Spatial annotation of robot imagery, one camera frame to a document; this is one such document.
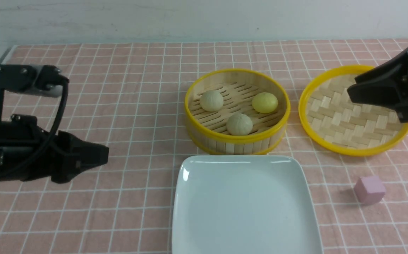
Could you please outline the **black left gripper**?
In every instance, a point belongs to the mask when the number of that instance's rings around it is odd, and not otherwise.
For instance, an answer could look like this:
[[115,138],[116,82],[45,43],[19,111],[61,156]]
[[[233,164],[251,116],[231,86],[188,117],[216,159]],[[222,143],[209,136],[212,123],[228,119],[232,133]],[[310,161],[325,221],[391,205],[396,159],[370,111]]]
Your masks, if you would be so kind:
[[[23,180],[28,168],[51,145],[61,121],[54,119],[49,132],[37,125],[30,115],[12,115],[9,122],[0,122],[0,181]],[[64,156],[53,159],[50,179],[64,184],[95,166],[108,163],[109,147],[81,140],[59,131],[57,146]]]

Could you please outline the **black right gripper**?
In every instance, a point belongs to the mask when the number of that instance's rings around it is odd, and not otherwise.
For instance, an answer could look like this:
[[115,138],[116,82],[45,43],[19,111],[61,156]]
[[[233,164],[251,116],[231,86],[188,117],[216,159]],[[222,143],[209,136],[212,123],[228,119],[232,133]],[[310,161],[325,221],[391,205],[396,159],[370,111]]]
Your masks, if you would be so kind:
[[347,89],[353,103],[388,108],[408,123],[408,48],[355,78]]

